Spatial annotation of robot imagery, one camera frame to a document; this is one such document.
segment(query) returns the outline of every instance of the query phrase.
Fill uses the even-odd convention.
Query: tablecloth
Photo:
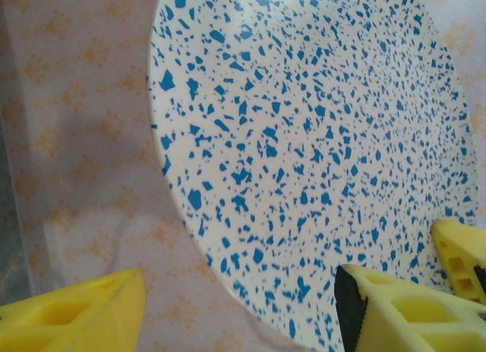
[[[484,189],[486,0],[422,1],[465,89]],[[216,280],[161,178],[145,88],[155,4],[1,1],[0,109],[31,290],[137,267],[148,292],[140,351],[297,349]]]

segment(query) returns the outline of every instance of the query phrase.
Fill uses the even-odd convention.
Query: terrazzo pattern
[[[475,222],[475,151],[416,0],[160,0],[149,68],[179,212],[262,320],[340,349],[341,262],[449,287],[428,229]]]

